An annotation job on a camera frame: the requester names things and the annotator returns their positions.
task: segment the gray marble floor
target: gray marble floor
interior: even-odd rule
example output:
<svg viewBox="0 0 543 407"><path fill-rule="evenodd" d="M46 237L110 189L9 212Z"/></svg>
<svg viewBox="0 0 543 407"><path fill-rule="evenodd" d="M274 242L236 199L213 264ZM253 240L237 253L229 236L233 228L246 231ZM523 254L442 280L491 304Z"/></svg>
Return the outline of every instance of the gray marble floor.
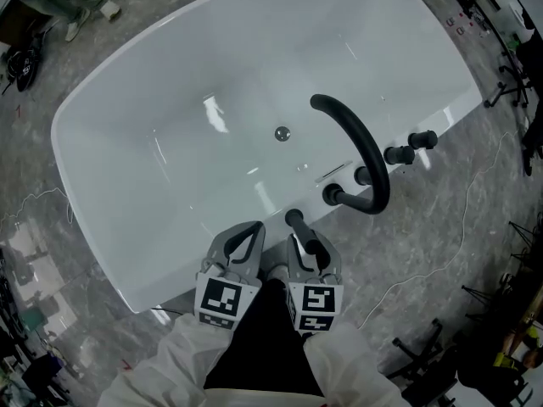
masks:
<svg viewBox="0 0 543 407"><path fill-rule="evenodd" d="M116 1L124 11L118 21L108 24L95 16L71 44L63 41L64 27L55 26L35 86L24 93L11 88L0 100L2 213L17 213L29 193L62 188L49 129L68 93L128 39L194 0ZM460 12L455 0L423 1L442 22ZM490 95L500 77L498 41L476 31L458 36L445 23L444 28L483 96ZM513 109L508 99L493 109L475 109L428 152L428 168L417 159L391 175L392 198L383 214L369 217L341 208L314 225L343 257L345 317L358 326L367 319L362 330L383 371L403 360L390 344L393 337L416 344L434 317L445 323L450 337L466 324L463 314L473 306L460 286L491 289L512 266L509 254L521 243L507 222L532 225L541 206L543 170L536 164L533 177L523 176L519 155L525 116L533 117L535 110L534 95L532 99L528 110ZM492 169L478 174L494 161ZM130 313L76 221L69 223L59 191L28 198L18 218L3 222L0 244L20 307L42 309L47 317L42 336L70 363L61 376L77 405L95 405L117 371L153 355L172 326L173 315ZM281 246L270 250L267 261L281 260L282 251ZM392 288L367 318L391 285L446 265L428 279ZM190 309L191 296L168 306ZM30 345L42 352L35 335Z"/></svg>

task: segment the faucet handle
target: faucet handle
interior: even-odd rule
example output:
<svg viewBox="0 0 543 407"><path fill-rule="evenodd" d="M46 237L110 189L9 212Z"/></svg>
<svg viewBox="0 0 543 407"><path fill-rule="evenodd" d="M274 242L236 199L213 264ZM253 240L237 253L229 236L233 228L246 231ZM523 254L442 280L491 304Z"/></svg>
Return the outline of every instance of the faucet handle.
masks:
<svg viewBox="0 0 543 407"><path fill-rule="evenodd" d="M345 193L338 184L328 184L322 192L324 202L331 206L347 205L370 215L381 213L389 204L390 180L383 155L372 134L351 109L335 98L328 95L313 95L311 107L326 113L345 131L364 160L373 186L372 198L367 199Z"/></svg>
<svg viewBox="0 0 543 407"><path fill-rule="evenodd" d="M390 147L384 150L383 156L388 164L413 164L415 151L410 146Z"/></svg>
<svg viewBox="0 0 543 407"><path fill-rule="evenodd" d="M407 138L407 143L413 149L434 149L434 146L438 144L438 136L431 130L418 133L414 132Z"/></svg>
<svg viewBox="0 0 543 407"><path fill-rule="evenodd" d="M372 177L370 176L370 171L366 166L359 167L355 170L355 181L359 186L372 185Z"/></svg>

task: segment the metal stand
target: metal stand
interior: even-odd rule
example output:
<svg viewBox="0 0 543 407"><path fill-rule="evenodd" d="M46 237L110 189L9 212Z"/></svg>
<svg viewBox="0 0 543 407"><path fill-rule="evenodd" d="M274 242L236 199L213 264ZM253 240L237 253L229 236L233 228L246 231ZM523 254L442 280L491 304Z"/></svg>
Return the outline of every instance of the metal stand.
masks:
<svg viewBox="0 0 543 407"><path fill-rule="evenodd" d="M484 321L484 318L487 316L488 310L490 310L490 305L492 303L492 300L494 299L494 295L483 293L476 289L468 288L464 285L462 285L462 289L466 291L469 295L471 295L473 298L475 298L487 309L487 312L483 314L465 314L466 318L469 318L471 321L474 321L476 323L482 323Z"/></svg>
<svg viewBox="0 0 543 407"><path fill-rule="evenodd" d="M532 399L532 395L534 395L534 389L530 389L528 392L528 395L525 399L520 399L520 394L515 398L518 402L518 407L524 407L528 401Z"/></svg>
<svg viewBox="0 0 543 407"><path fill-rule="evenodd" d="M516 223L513 223L512 221L509 222L509 225L511 225L517 234L523 239L528 246L528 250L531 250L532 246L534 245L534 233L526 228L523 228L522 226L517 225Z"/></svg>
<svg viewBox="0 0 543 407"><path fill-rule="evenodd" d="M517 79L515 71L513 71L508 66L500 66L499 71L501 73L507 71L509 74L511 74L513 77L515 77L515 79ZM528 83L524 84L523 81L522 81L522 76L523 75L521 74L520 75L521 78L519 80L517 80L517 87L514 87L513 89L509 89L509 90L505 90L507 85L500 81L498 83L498 87L500 88L500 91L497 93L497 95L495 96L495 98L492 101L490 101L488 99L486 101L484 101L484 106L487 109L490 108L490 107L494 107L495 104L498 102L498 99L500 99L503 95L507 95L509 93L517 93L517 99L515 99L512 102L512 106L517 107L518 104L520 103L520 98L524 94L525 101L522 103L522 107L523 107L523 109L526 109L528 107L528 97L526 97L526 89L530 89L532 87L532 82L529 81Z"/></svg>
<svg viewBox="0 0 543 407"><path fill-rule="evenodd" d="M511 254L511 256L520 261L520 263L523 265L529 262L529 253L526 248L523 248L523 252L521 254Z"/></svg>
<svg viewBox="0 0 543 407"><path fill-rule="evenodd" d="M424 350L420 354L413 353L397 337L392 341L392 344L394 344L395 347L398 347L413 361L409 365L404 366L403 368L400 368L399 370L388 374L387 378L389 380L397 376L403 376L404 378L408 380L414 381L418 376L417 371L420 369L422 369L423 371L427 371L428 362L443 351L443 347L441 347L441 345L438 343L439 335L441 334L441 331L443 330L443 326L441 325L441 323L439 322L437 318L432 321L432 325L435 327L435 332L432 335L432 337L428 340L426 346L424 347Z"/></svg>

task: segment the black knob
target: black knob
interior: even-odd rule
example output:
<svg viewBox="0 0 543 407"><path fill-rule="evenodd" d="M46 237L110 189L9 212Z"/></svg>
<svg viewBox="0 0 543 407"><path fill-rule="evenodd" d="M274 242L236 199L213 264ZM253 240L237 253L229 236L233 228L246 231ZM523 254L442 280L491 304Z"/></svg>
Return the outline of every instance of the black knob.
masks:
<svg viewBox="0 0 543 407"><path fill-rule="evenodd" d="M412 164L414 159L415 151L410 146L391 147L384 151L384 161L388 164Z"/></svg>
<svg viewBox="0 0 543 407"><path fill-rule="evenodd" d="M285 215L285 222L294 229L305 252L315 255L316 266L319 270L326 269L330 265L330 254L315 232L304 222L302 212L299 209L291 209Z"/></svg>
<svg viewBox="0 0 543 407"><path fill-rule="evenodd" d="M438 144L438 136L433 131L414 132L407 138L407 143L413 149L434 149L434 146Z"/></svg>
<svg viewBox="0 0 543 407"><path fill-rule="evenodd" d="M372 178L367 167L362 166L355 170L355 181L360 186L372 185Z"/></svg>

